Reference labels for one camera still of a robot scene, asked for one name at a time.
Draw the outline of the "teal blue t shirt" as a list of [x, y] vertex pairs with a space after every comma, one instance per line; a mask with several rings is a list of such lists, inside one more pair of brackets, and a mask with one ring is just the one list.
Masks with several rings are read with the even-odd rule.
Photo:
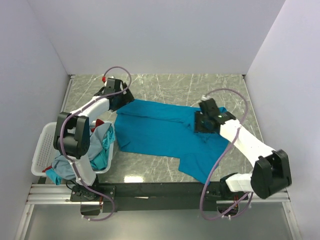
[[179, 159], [178, 170], [201, 183], [228, 146], [216, 133], [196, 133], [198, 107], [135, 99], [117, 110], [115, 135], [121, 151]]

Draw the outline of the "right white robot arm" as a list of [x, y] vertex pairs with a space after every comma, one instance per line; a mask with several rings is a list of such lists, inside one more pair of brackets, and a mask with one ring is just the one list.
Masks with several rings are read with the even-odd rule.
[[220, 179], [219, 193], [230, 200], [238, 192], [253, 192], [261, 199], [289, 187], [292, 176], [288, 154], [264, 144], [230, 112], [221, 112], [214, 99], [199, 103], [194, 114], [197, 133], [218, 134], [233, 144], [250, 162], [251, 173], [232, 173]]

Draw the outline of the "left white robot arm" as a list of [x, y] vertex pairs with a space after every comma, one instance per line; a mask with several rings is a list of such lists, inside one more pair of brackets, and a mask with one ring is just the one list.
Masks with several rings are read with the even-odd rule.
[[134, 97], [129, 84], [109, 77], [104, 86], [82, 107], [72, 112], [58, 114], [53, 147], [66, 157], [75, 174], [76, 182], [83, 185], [82, 195], [88, 201], [96, 200], [100, 188], [94, 185], [96, 173], [88, 157], [90, 125], [105, 112], [115, 112], [131, 103]]

